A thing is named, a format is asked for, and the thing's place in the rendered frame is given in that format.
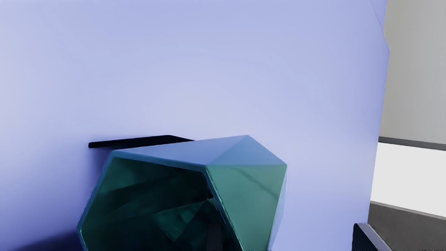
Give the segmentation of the teal faceted mug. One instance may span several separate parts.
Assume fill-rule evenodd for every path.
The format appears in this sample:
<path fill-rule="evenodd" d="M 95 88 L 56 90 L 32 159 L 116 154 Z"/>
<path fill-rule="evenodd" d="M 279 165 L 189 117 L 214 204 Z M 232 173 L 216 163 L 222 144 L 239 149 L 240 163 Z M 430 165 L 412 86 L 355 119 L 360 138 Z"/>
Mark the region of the teal faceted mug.
<path fill-rule="evenodd" d="M 84 251 L 272 251 L 287 164 L 249 135 L 89 148 L 110 154 L 77 224 Z"/>

